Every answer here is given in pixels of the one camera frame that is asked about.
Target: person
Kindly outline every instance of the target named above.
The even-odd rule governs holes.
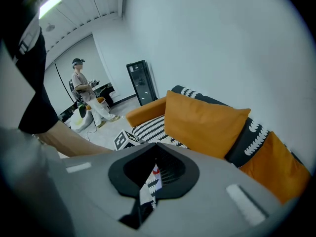
[[[41,1],[1,1],[2,7],[9,8],[3,12],[7,20],[7,24],[2,28],[2,32],[5,33],[2,35],[3,43],[11,59],[15,61],[15,66],[35,91],[20,121],[19,129],[29,134],[36,134],[43,142],[54,146],[57,151],[68,157],[110,153],[112,150],[85,140],[63,124],[49,101],[44,87],[45,40],[38,21]],[[34,22],[36,24],[38,38],[26,52],[21,52],[21,37],[31,22],[33,25]],[[44,114],[44,119],[39,119],[39,112]]]
[[[110,122],[113,122],[118,120],[120,116],[109,114],[98,102],[95,93],[88,84],[87,79],[81,73],[83,69],[83,62],[84,60],[79,58],[73,60],[72,66],[74,72],[72,74],[72,82],[75,90],[81,95],[83,101],[91,107],[95,125],[96,127],[100,128],[105,124],[105,122],[101,120],[102,117],[109,120]]]

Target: orange cushion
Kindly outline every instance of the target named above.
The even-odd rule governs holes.
[[[270,190],[281,203],[299,197],[311,177],[273,132],[240,170]]]
[[[136,127],[164,115],[166,109],[166,97],[152,101],[126,114],[126,119],[131,127]]]
[[[104,100],[104,97],[97,97],[97,100],[98,100],[99,103],[102,103],[103,100]]]
[[[237,110],[167,92],[165,133],[188,148],[224,158],[240,134],[250,109]]]

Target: ceiling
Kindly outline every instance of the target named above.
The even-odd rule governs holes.
[[[84,24],[119,10],[119,0],[62,0],[40,20],[46,51]],[[50,25],[55,28],[47,31]]]

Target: beige shirt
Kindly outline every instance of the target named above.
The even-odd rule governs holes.
[[[74,72],[71,79],[73,81],[74,88],[76,88],[78,85],[88,84],[87,79],[81,73],[77,74],[76,72]],[[88,102],[91,99],[96,97],[96,95],[94,94],[94,92],[91,88],[89,88],[87,90],[81,90],[81,91],[79,91],[79,94],[81,95],[84,102]]]

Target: black shirt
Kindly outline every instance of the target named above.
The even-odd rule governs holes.
[[[14,3],[12,7],[8,4],[5,7],[10,8],[10,11],[4,9],[4,15],[7,15],[8,20],[1,31],[4,43],[13,58],[26,26],[39,8],[34,6],[22,7],[20,5],[22,0],[12,0],[11,2]],[[41,33],[36,45],[25,55],[20,56],[16,63],[19,71],[35,90],[35,95],[19,125],[22,131],[30,134],[47,132],[59,120],[44,88],[45,63],[45,40]]]

